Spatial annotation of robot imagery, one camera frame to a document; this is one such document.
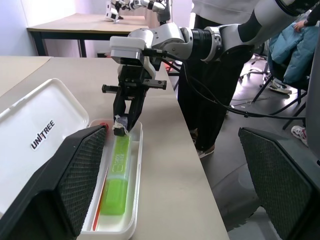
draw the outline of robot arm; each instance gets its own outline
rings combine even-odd
[[[169,8],[169,6],[166,7],[166,5],[164,5],[163,3],[152,0],[129,0],[129,3],[126,3],[124,0],[116,0],[115,4],[112,3],[112,0],[107,0],[105,17],[117,24],[120,19],[120,9],[134,11],[138,8],[147,8],[157,13],[158,15],[163,15],[165,13],[165,10]]]
[[[244,24],[230,24],[201,29],[179,28],[174,23],[154,29],[138,29],[126,37],[112,37],[111,57],[121,64],[119,86],[103,86],[103,92],[116,92],[114,116],[127,119],[116,135],[130,131],[141,114],[149,88],[166,89],[164,81],[156,81],[160,68],[157,57],[146,55],[145,49],[167,51],[181,59],[245,63],[255,45],[265,42],[292,23],[318,0],[261,0]],[[132,100],[125,114],[125,100]]]

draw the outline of beige table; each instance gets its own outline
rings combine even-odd
[[[0,56],[0,97],[51,57]]]
[[[108,58],[51,58],[0,97],[0,112],[50,78],[60,79],[90,120],[112,118],[117,64]],[[162,70],[157,79],[169,81]],[[139,118],[143,153],[133,240],[228,240],[217,204],[171,84],[151,90]]]
[[[76,13],[62,19],[28,27],[39,56],[47,56],[44,39],[78,40],[81,56],[87,57],[85,40],[110,40],[112,36],[128,36],[134,30],[148,28],[144,16],[124,16],[118,24],[104,15]]]

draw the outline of blue jacket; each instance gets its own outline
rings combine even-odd
[[[294,30],[295,23],[270,40],[271,58],[277,64],[282,64],[291,54],[290,63],[284,74],[284,83],[291,84],[299,81],[312,60],[317,41],[317,26],[308,26],[301,32]]]

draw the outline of white wall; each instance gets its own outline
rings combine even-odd
[[[29,27],[76,13],[75,0],[21,0],[21,3]],[[45,42],[49,56],[79,57],[79,47],[76,40],[46,39]]]
[[[0,55],[36,56],[20,0],[0,0]]]
[[[191,10],[192,0],[172,0],[172,21],[179,27],[188,28]]]

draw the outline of white shirt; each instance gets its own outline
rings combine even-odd
[[[259,0],[192,0],[193,13],[218,24],[243,24]]]

